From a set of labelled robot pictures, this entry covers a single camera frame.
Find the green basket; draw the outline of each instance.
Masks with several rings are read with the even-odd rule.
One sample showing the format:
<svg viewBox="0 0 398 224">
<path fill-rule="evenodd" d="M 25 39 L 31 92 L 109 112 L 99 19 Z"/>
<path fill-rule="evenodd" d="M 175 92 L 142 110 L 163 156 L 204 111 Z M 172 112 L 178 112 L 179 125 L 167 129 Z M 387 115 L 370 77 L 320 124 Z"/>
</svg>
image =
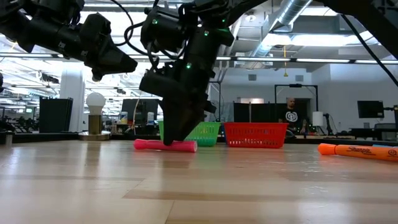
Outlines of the green basket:
<svg viewBox="0 0 398 224">
<path fill-rule="evenodd" d="M 198 146 L 211 147 L 217 143 L 220 122 L 201 122 L 185 138 L 186 141 L 196 141 Z M 163 140 L 163 121 L 159 121 L 160 138 Z"/>
</svg>

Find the person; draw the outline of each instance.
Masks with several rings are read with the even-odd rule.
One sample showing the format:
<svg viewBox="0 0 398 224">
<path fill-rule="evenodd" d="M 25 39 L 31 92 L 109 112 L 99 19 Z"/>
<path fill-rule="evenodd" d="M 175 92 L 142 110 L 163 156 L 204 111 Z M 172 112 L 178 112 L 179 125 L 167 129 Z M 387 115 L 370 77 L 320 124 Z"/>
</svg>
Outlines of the person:
<svg viewBox="0 0 398 224">
<path fill-rule="evenodd" d="M 300 134 L 305 133 L 307 127 L 307 120 L 302 118 L 297 110 L 295 110 L 295 99 L 286 99 L 287 107 L 279 114 L 280 123 L 288 123 L 288 128 L 292 131 L 300 130 Z"/>
</svg>

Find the plastic basket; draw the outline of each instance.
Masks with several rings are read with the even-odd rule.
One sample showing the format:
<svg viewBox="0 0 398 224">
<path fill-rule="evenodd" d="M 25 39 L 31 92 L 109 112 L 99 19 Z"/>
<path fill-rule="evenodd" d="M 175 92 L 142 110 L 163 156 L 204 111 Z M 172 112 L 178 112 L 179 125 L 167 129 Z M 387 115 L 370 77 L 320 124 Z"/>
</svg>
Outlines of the plastic basket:
<svg viewBox="0 0 398 224">
<path fill-rule="evenodd" d="M 230 147 L 278 149 L 284 145 L 285 123 L 224 123 L 226 142 Z"/>
<path fill-rule="evenodd" d="M 219 122 L 201 122 L 185 138 L 186 141 L 196 141 L 198 146 L 211 147 L 217 143 Z M 163 140 L 163 121 L 159 121 L 160 138 Z"/>
</svg>

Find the monitor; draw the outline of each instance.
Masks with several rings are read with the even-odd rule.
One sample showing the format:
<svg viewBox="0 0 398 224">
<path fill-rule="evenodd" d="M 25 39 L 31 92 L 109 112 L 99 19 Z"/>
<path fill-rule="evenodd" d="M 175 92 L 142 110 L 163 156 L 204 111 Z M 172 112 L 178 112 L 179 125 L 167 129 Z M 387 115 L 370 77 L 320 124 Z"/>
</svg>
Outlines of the monitor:
<svg viewBox="0 0 398 224">
<path fill-rule="evenodd" d="M 134 109 L 137 104 L 137 99 L 124 99 L 122 104 L 122 111 L 127 112 L 127 119 L 132 121 L 134 116 Z M 154 119 L 157 119 L 158 103 L 156 99 L 140 99 L 136 110 L 136 122 L 146 122 L 148 112 L 154 113 Z"/>
<path fill-rule="evenodd" d="M 358 101 L 359 118 L 384 118 L 383 101 Z"/>
</svg>

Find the orange sharpie highlighter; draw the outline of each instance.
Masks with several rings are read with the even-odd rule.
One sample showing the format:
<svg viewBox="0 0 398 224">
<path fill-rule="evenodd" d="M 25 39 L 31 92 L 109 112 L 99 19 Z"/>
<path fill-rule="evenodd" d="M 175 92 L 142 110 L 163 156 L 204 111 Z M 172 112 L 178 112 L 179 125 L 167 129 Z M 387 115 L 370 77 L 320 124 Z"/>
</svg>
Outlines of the orange sharpie highlighter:
<svg viewBox="0 0 398 224">
<path fill-rule="evenodd" d="M 365 159 L 382 159 L 398 161 L 398 148 L 393 147 L 372 147 L 372 146 L 347 146 L 320 144 L 318 152 L 321 155 L 351 156 Z"/>
</svg>

